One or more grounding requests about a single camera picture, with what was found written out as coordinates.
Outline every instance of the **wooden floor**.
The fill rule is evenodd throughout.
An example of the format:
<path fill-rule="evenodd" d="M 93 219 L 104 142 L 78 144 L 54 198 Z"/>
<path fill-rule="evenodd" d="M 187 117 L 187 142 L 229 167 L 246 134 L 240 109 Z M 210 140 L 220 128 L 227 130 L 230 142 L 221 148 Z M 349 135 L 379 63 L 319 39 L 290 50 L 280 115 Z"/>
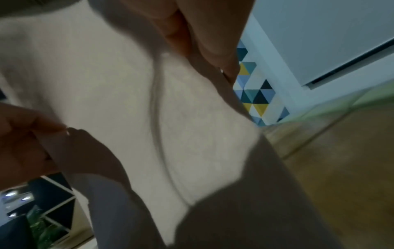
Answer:
<path fill-rule="evenodd" d="M 264 133 L 345 248 L 394 248 L 394 106 Z"/>

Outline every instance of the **yellow triangle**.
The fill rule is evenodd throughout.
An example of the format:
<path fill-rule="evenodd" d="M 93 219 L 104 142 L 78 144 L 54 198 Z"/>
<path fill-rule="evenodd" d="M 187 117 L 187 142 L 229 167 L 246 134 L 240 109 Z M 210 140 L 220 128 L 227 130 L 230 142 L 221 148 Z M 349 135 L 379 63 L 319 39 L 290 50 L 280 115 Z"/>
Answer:
<path fill-rule="evenodd" d="M 268 107 L 268 104 L 253 104 L 253 106 L 256 108 L 256 111 L 259 113 L 260 117 L 262 117 Z"/>
<path fill-rule="evenodd" d="M 246 70 L 246 67 L 243 63 L 239 64 L 239 66 L 241 67 L 241 69 L 239 70 L 238 75 L 249 75 L 249 72 Z"/>
<path fill-rule="evenodd" d="M 249 103 L 242 103 L 242 104 L 243 104 L 243 106 L 245 106 L 247 111 L 250 111 L 250 108 L 252 107 L 252 104 L 249 104 Z"/>

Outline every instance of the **floor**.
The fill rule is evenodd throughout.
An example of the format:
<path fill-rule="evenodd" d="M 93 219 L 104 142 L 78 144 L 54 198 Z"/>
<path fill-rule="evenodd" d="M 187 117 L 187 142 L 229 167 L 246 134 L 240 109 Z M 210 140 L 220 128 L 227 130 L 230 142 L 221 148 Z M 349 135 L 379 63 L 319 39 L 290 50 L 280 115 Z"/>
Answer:
<path fill-rule="evenodd" d="M 345 248 L 394 248 L 394 106 L 263 129 Z"/>

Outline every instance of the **light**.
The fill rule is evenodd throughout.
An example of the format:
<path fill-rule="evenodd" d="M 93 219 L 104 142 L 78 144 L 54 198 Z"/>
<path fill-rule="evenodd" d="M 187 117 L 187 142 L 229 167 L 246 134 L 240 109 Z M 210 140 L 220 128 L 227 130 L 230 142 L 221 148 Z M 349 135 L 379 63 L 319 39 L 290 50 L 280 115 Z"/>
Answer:
<path fill-rule="evenodd" d="M 10 193 L 7 193 L 5 196 L 10 197 L 16 195 L 17 193 L 18 193 L 17 191 L 11 191 Z"/>

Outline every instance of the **hand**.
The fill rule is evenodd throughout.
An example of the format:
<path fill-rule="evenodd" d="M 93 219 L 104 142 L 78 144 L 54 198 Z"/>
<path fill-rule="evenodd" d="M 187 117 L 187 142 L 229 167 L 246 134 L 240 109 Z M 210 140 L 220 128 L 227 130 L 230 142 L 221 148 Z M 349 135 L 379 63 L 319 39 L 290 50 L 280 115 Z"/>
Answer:
<path fill-rule="evenodd" d="M 33 110 L 0 103 L 0 190 L 56 173 L 58 169 L 32 130 L 65 128 Z"/>
<path fill-rule="evenodd" d="M 166 41 L 187 56 L 192 29 L 201 54 L 233 84 L 239 73 L 236 47 L 254 0 L 121 0 L 149 19 Z"/>

